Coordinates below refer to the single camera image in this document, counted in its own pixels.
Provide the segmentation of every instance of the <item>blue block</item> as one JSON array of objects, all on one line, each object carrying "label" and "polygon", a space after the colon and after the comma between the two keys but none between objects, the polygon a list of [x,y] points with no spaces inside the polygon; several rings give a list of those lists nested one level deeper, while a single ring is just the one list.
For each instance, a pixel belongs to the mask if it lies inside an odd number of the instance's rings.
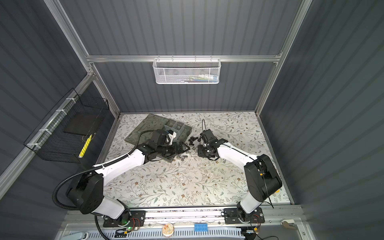
[{"label": "blue block", "polygon": [[208,224],[206,223],[195,223],[195,232],[207,232]]}]

